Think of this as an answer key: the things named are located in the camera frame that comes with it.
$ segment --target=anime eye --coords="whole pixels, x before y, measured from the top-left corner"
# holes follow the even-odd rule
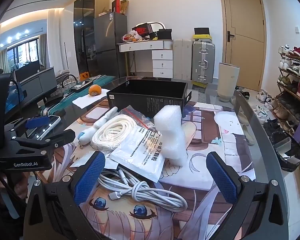
[[[136,205],[133,209],[133,213],[139,217],[146,217],[147,209],[144,205]]]
[[[107,204],[107,201],[104,198],[97,198],[93,204],[94,208],[105,208]]]

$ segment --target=gray curtain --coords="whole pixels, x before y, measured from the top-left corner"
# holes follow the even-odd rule
[[[0,68],[3,69],[4,73],[11,72],[11,69],[8,65],[7,49],[0,51]]]
[[[47,34],[42,34],[39,36],[39,60],[44,67],[46,66],[46,46],[47,46]]]

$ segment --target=anime desk mat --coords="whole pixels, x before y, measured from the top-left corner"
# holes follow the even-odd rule
[[[222,223],[232,205],[226,203],[206,168],[207,154],[217,152],[222,160],[240,175],[255,179],[248,144],[233,110],[228,107],[192,103],[195,111],[182,120],[188,140],[187,163],[178,167],[166,160],[159,181],[149,185],[181,195],[188,203],[187,210],[173,213],[151,202],[136,202],[129,196],[111,201],[108,197],[111,192],[96,185],[88,201],[80,207],[97,232],[112,240],[208,239]],[[108,106],[103,102],[103,105],[101,103],[96,107]],[[89,121],[83,116],[68,129],[74,130],[77,137],[94,122],[95,119]],[[77,139],[63,148],[58,149],[56,155],[62,156],[65,150],[70,151],[69,154],[72,154],[68,167],[87,152],[94,150],[90,145],[78,147]],[[64,175],[74,171],[75,168],[67,168]],[[45,177],[50,178],[47,181],[51,181],[53,169],[45,173]],[[236,239],[245,235],[255,208],[251,207]]]

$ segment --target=door frame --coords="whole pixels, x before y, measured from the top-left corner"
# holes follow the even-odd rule
[[[267,50],[267,28],[266,28],[266,14],[265,14],[265,7],[263,4],[263,0],[261,1],[261,7],[262,7],[262,14],[263,14],[263,21],[264,21],[264,33],[265,33],[265,42],[264,42],[264,50],[263,50],[263,64],[261,69],[261,76],[260,76],[260,83],[258,90],[260,91],[262,80],[263,80],[263,74],[265,71],[265,65],[266,65],[266,50]],[[222,25],[223,25],[223,48],[222,48],[222,62],[224,63],[226,61],[226,46],[227,46],[227,39],[226,39],[226,5],[225,0],[221,0],[221,7],[222,7]]]

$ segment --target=smartphone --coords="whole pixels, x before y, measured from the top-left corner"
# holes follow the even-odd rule
[[[56,115],[50,115],[49,119],[50,122],[48,124],[34,129],[28,138],[42,140],[61,121],[61,117]]]

